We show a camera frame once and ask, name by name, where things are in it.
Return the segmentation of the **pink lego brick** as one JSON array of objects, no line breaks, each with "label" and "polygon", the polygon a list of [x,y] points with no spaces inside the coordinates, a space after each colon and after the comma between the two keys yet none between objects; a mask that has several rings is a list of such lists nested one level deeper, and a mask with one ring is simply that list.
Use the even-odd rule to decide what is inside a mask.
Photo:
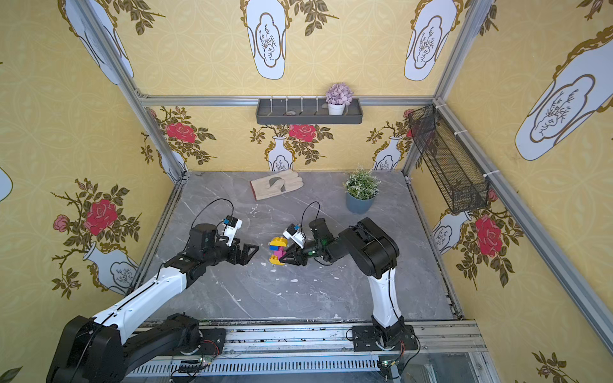
[{"label": "pink lego brick", "polygon": [[277,258],[277,260],[281,260],[283,257],[286,256],[285,248],[278,247],[276,250],[273,251],[273,255]]}]

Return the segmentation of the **yellow curved lego brick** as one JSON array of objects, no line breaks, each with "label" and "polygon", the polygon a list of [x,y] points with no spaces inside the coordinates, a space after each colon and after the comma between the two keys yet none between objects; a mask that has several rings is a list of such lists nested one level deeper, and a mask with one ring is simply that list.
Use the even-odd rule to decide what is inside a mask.
[{"label": "yellow curved lego brick", "polygon": [[288,242],[287,239],[284,237],[275,237],[270,243],[270,246],[273,247],[287,247],[288,246]]}]

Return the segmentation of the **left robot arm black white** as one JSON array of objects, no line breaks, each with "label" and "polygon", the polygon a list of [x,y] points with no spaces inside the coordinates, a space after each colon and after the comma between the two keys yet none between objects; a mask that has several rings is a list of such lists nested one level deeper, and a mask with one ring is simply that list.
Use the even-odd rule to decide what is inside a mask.
[{"label": "left robot arm black white", "polygon": [[186,314],[172,314],[150,330],[135,331],[209,267],[223,262],[247,265],[260,248],[242,244],[235,234],[234,228],[227,228],[219,235],[210,223],[194,226],[185,249],[148,282],[91,318],[72,319],[62,331],[46,380],[120,382],[161,354],[199,352],[203,342],[199,322]]}]

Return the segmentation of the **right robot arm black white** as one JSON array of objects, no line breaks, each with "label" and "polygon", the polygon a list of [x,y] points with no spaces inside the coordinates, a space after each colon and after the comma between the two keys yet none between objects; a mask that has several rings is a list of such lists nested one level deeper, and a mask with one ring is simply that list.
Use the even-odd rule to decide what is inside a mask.
[{"label": "right robot arm black white", "polygon": [[269,247],[275,265],[306,266],[312,259],[331,266],[350,256],[369,282],[373,300],[370,326],[351,329],[354,350],[419,350],[421,344],[397,302],[395,275],[400,250],[373,220],[365,218],[334,236],[324,218],[309,223],[313,239],[308,241],[299,225],[289,225]]}]

